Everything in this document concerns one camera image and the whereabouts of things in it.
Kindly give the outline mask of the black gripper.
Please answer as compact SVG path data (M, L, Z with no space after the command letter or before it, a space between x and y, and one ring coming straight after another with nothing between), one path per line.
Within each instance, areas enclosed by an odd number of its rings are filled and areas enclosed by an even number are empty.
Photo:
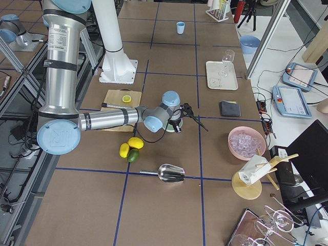
M179 133L179 128L180 132L182 132L182 120L181 120L181 113L180 112L175 112L173 116L170 119L170 125L173 128L176 128L176 133Z

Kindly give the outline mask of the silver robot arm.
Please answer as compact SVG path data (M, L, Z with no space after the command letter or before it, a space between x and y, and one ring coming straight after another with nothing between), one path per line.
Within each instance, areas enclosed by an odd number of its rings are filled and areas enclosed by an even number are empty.
M144 106L79 113L75 106L79 38L93 8L105 57L102 83L133 84L137 61L125 54L113 1L43 1L48 25L45 104L38 111L37 143L47 153L63 155L74 150L83 131L108 129L142 122L151 132L181 128L182 107L177 92L168 91L155 109Z

